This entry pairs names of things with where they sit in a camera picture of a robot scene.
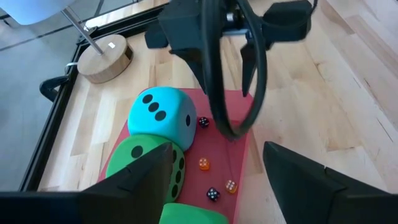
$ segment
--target orange die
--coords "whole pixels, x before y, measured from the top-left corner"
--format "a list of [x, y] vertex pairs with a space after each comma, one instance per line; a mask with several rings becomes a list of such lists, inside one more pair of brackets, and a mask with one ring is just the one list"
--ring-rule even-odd
[[235, 193], [237, 188], [238, 186], [232, 180], [227, 181], [227, 183], [225, 184], [226, 191], [228, 191], [231, 194]]
[[208, 170], [210, 168], [210, 162], [206, 158], [199, 159], [199, 169]]

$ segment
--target gray floor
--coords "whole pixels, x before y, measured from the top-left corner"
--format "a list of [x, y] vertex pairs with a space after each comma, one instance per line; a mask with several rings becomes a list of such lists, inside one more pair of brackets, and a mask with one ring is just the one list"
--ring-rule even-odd
[[[96, 12], [104, 13], [131, 3], [132, 0], [80, 0], [71, 8], [84, 20]], [[19, 188], [52, 106], [40, 94], [39, 85], [45, 79], [63, 75], [78, 38], [76, 29], [69, 27], [61, 13], [30, 26], [7, 21], [11, 27], [0, 21], [2, 191]]]

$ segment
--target black dot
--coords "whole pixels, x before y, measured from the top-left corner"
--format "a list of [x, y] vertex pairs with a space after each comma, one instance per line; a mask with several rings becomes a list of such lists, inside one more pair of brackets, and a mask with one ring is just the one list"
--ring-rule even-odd
[[136, 146], [131, 150], [131, 157], [137, 159], [138, 157], [140, 157], [142, 155], [142, 147], [141, 146]]
[[177, 196], [177, 192], [178, 192], [178, 186], [177, 184], [175, 184], [172, 189], [172, 197]]
[[157, 102], [151, 103], [148, 107], [149, 112], [155, 112], [157, 109], [159, 109], [159, 104]]
[[149, 102], [152, 101], [153, 98], [154, 98], [154, 97], [153, 97], [151, 94], [148, 94], [148, 95], [146, 95], [146, 96], [143, 97], [142, 102], [143, 102], [143, 103], [149, 103]]
[[177, 152], [176, 150], [173, 150], [173, 163], [175, 162], [176, 159], [177, 159]]
[[185, 124], [187, 124], [187, 126], [191, 124], [191, 117], [189, 115], [187, 115], [187, 117], [185, 118]]
[[166, 112], [165, 111], [159, 111], [155, 115], [155, 119], [157, 121], [162, 121], [166, 117]]
[[181, 158], [180, 159], [180, 169], [184, 168], [184, 163], [185, 163], [184, 158]]
[[181, 171], [178, 171], [177, 174], [175, 175], [175, 182], [179, 183], [181, 180]]

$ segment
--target metal rod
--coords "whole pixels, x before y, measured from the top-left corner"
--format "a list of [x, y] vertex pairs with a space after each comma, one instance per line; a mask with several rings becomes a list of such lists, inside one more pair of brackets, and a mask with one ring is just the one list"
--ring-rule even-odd
[[247, 29], [228, 29], [223, 31], [223, 35], [244, 35], [247, 32]]
[[88, 28], [88, 27], [86, 26], [86, 23], [83, 23], [83, 20], [80, 19], [79, 15], [78, 15], [70, 6], [68, 6], [67, 9], [68, 9], [70, 12], [73, 13], [73, 17], [74, 17], [74, 18], [77, 18], [78, 23], [79, 23], [80, 25], [83, 25], [83, 29], [84, 29], [85, 31], [89, 32], [89, 31], [90, 31], [90, 28]]
[[82, 36], [94, 47], [95, 51], [102, 55], [104, 52], [100, 47], [94, 42], [94, 40], [87, 34], [87, 32], [81, 27], [78, 21], [70, 14], [68, 9], [62, 10], [62, 14], [76, 27], [76, 29], [82, 34]]

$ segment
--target black die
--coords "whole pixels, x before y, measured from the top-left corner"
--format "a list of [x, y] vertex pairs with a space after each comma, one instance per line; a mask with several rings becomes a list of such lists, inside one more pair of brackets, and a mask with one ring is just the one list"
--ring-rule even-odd
[[220, 197], [220, 193], [214, 187], [210, 187], [210, 189], [207, 191], [207, 197], [216, 202]]
[[207, 128], [207, 126], [209, 126], [210, 122], [209, 119], [205, 118], [205, 117], [201, 117], [199, 118], [199, 126], [201, 126], [202, 128]]

